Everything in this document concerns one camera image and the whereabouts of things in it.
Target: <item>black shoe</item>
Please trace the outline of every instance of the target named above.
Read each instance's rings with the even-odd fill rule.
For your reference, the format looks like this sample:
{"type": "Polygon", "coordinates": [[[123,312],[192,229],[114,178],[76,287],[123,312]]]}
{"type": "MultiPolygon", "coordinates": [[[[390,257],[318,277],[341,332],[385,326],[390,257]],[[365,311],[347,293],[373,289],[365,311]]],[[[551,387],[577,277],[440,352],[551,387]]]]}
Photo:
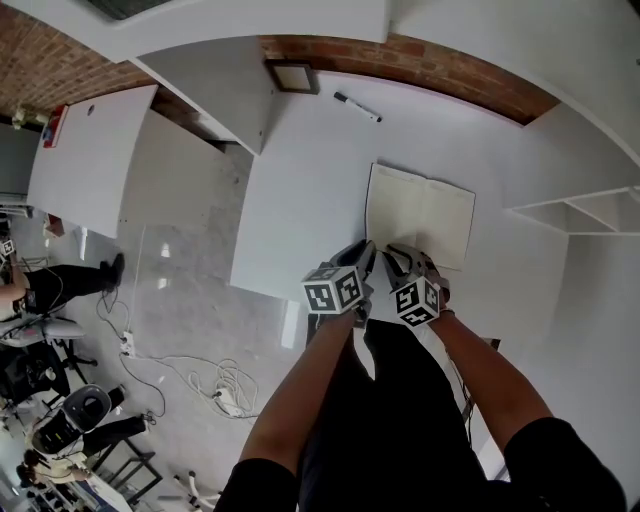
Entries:
{"type": "Polygon", "coordinates": [[[120,283],[122,282],[122,274],[124,273],[124,254],[121,252],[118,253],[116,258],[113,260],[110,270],[112,272],[111,279],[113,282],[113,288],[115,289],[120,286],[120,283]]]}

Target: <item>person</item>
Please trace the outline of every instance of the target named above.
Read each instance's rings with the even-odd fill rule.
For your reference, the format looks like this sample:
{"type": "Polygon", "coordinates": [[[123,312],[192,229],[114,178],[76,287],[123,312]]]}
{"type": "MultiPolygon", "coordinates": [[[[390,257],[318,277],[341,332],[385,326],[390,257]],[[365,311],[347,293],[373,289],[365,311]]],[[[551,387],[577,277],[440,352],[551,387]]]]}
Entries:
{"type": "Polygon", "coordinates": [[[21,311],[46,314],[74,297],[110,292],[120,286],[124,255],[100,268],[55,265],[33,272],[22,272],[15,252],[10,255],[11,282],[0,286],[0,322],[19,316],[21,311]]]}
{"type": "MultiPolygon", "coordinates": [[[[113,411],[124,401],[124,388],[118,386],[112,389],[109,391],[109,398],[113,411]]],[[[86,480],[91,473],[83,466],[89,457],[112,444],[147,431],[149,423],[155,420],[148,414],[141,414],[107,423],[83,434],[80,440],[71,443],[54,456],[43,455],[33,447],[33,434],[37,430],[36,427],[42,425],[42,421],[36,418],[27,432],[25,436],[27,450],[23,456],[23,463],[16,468],[16,473],[24,486],[47,481],[52,484],[63,484],[86,480]]]]}
{"type": "Polygon", "coordinates": [[[620,484],[571,425],[446,306],[428,326],[504,454],[509,483],[485,476],[449,380],[413,333],[368,321],[371,379],[355,320],[348,311],[313,335],[258,416],[216,512],[626,510],[620,484]]]}

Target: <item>wall shelf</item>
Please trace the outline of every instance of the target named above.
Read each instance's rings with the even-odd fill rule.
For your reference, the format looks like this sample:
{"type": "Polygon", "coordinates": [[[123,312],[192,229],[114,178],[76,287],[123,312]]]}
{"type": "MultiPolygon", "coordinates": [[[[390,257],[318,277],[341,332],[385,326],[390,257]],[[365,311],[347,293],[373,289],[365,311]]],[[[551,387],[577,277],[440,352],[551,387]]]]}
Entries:
{"type": "Polygon", "coordinates": [[[512,210],[570,235],[640,235],[637,187],[512,210]]]}

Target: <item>open notebook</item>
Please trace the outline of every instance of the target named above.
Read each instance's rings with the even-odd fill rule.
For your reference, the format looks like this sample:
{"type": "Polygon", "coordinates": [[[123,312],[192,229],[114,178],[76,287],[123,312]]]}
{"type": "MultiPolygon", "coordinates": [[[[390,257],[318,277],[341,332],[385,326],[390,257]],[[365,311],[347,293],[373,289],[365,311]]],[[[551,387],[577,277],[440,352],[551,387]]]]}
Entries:
{"type": "Polygon", "coordinates": [[[373,164],[367,237],[378,249],[404,243],[427,253],[438,266],[462,270],[475,198],[453,185],[373,164]]]}

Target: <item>black marker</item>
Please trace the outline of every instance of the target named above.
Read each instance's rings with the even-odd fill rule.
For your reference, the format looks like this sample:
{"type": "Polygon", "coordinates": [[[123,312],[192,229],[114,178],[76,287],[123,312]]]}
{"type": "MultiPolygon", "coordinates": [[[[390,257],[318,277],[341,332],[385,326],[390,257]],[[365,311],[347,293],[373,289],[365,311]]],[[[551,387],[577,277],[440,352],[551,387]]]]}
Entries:
{"type": "Polygon", "coordinates": [[[367,116],[369,119],[371,119],[372,121],[375,121],[376,123],[379,123],[380,121],[382,121],[382,118],[378,115],[378,114],[374,114],[373,112],[371,112],[370,110],[367,110],[366,108],[364,108],[362,105],[356,103],[355,101],[347,98],[344,94],[342,94],[341,92],[337,92],[333,95],[333,97],[337,100],[340,100],[342,103],[345,103],[347,105],[349,105],[350,107],[355,108],[356,110],[359,110],[360,112],[362,112],[365,116],[367,116]]]}

